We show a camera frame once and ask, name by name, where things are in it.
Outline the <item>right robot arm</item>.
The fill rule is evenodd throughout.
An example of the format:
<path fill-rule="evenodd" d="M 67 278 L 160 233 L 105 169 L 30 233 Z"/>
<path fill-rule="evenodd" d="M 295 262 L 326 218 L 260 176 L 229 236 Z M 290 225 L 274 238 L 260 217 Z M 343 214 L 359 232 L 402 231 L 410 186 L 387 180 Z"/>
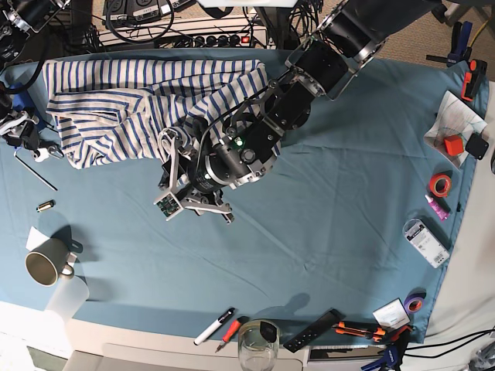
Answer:
<path fill-rule="evenodd" d="M 1 2 L 1 67 L 14 61 L 23 51 L 30 36 L 42 31 L 69 1 L 2 1 Z M 46 62 L 50 43 L 45 42 L 31 78 L 16 87 L 1 84 L 1 138 L 14 148 L 31 152 L 42 147 L 39 118 L 33 110 L 17 111 L 12 97 L 25 93 L 37 80 Z"/>

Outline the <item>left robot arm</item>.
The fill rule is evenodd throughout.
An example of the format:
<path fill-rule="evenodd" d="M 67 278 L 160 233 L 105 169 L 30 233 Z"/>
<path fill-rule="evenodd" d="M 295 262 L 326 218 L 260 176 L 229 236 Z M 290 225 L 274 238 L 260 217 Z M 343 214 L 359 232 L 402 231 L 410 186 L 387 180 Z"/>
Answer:
<path fill-rule="evenodd" d="M 275 146 L 287 131 L 306 123 L 312 102 L 337 99 L 390 35 L 436 6 L 435 1 L 340 2 L 289 55 L 280 77 L 213 119 L 195 119 L 192 142 L 174 129 L 161 132 L 160 145 L 169 156 L 157 207 L 167 219 L 189 209 L 231 222 L 224 188 L 236 189 L 270 172 Z"/>

